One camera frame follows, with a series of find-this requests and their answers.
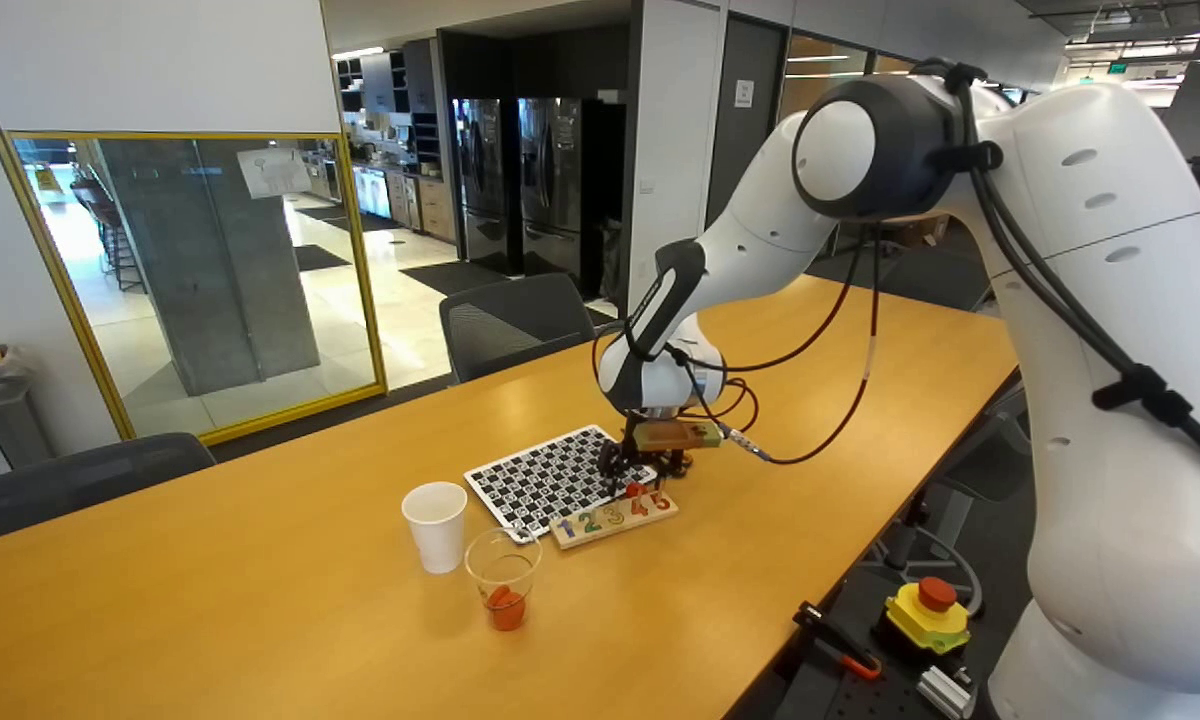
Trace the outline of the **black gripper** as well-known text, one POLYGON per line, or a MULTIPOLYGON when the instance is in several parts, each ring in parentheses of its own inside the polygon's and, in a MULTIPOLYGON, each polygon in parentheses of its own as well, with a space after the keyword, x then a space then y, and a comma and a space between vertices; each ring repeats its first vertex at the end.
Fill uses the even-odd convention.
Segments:
POLYGON ((684 479, 689 467, 691 467, 691 456, 684 450, 674 450, 674 452, 636 452, 630 446, 610 446, 602 452, 602 472, 610 479, 624 479, 624 476, 684 479))

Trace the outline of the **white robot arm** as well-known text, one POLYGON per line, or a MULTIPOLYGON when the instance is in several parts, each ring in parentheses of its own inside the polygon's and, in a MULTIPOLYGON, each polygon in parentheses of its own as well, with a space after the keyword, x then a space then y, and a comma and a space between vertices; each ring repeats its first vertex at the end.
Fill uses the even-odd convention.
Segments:
POLYGON ((1120 84, 1003 103, 977 69, 855 76, 781 122, 724 212, 657 252, 596 381, 632 422, 717 397, 697 327, 781 294, 846 224, 957 220, 1022 371, 1029 601, 1002 720, 1200 720, 1200 185, 1120 84))

